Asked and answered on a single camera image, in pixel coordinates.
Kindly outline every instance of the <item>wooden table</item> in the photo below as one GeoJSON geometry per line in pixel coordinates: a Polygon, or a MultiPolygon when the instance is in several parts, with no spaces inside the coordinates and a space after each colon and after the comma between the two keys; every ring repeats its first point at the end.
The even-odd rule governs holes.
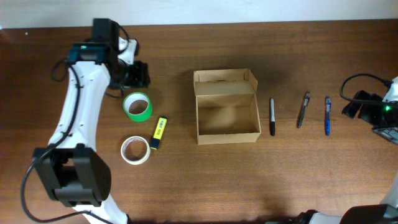
{"type": "MultiPolygon", "coordinates": [[[[129,26],[149,64],[153,116],[129,120],[122,100],[105,97],[97,129],[98,154],[112,171],[111,194],[133,220],[239,221],[296,216],[308,209],[342,215],[376,204],[398,170],[397,146],[359,119],[341,114],[348,76],[398,75],[398,20],[271,22],[194,26],[129,26]],[[262,134],[257,143],[197,146],[193,71],[250,68],[262,134]],[[295,127],[306,91],[311,102],[295,127]],[[325,96],[331,97],[331,136],[324,132],[325,96]],[[269,133],[275,99],[276,136],[269,133]],[[169,117],[158,151],[141,166],[120,155],[132,135],[149,138],[157,117],[169,117]]],[[[0,223],[32,223],[19,200],[22,176],[35,147],[55,130],[67,82],[51,81],[53,64],[90,27],[0,31],[0,223]]],[[[382,84],[358,78],[358,90],[384,96],[382,84]]],[[[36,173],[28,181],[29,208],[40,218],[72,212],[47,197],[36,173]]],[[[60,223],[86,223],[75,217],[60,223]]]]}

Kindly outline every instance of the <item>box lid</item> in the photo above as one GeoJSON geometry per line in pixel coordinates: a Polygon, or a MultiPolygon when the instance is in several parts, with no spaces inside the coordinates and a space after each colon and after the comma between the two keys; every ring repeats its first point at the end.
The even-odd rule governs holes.
{"type": "Polygon", "coordinates": [[[195,71],[193,79],[195,96],[254,94],[258,84],[248,68],[195,71]]]}

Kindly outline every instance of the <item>cardboard box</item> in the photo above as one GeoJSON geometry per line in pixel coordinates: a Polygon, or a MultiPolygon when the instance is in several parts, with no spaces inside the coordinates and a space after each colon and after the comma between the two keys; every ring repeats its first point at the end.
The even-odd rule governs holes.
{"type": "Polygon", "coordinates": [[[195,71],[198,144],[256,142],[257,80],[249,69],[195,71]]]}

